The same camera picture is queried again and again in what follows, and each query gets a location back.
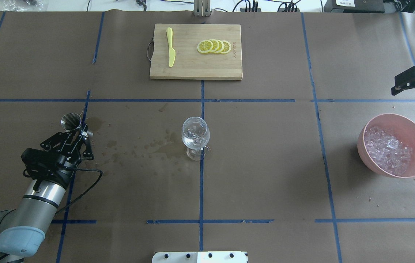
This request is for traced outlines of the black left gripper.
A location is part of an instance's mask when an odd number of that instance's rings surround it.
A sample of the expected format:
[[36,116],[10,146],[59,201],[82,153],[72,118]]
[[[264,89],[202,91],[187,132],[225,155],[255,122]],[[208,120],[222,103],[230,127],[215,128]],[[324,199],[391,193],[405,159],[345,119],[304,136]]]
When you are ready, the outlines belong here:
[[67,162],[79,165],[84,160],[94,160],[90,138],[93,133],[86,130],[85,124],[80,124],[74,130],[58,132],[40,146],[47,152],[55,152],[67,157]]

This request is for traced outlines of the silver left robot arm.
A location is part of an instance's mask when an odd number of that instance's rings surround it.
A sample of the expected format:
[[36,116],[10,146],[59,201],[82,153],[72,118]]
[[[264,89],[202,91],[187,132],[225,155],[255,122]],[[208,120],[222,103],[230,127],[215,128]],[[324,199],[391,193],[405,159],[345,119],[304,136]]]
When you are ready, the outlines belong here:
[[45,240],[65,193],[84,160],[93,160],[86,123],[58,132],[21,155],[23,176],[32,182],[17,209],[0,211],[0,263],[22,263]]

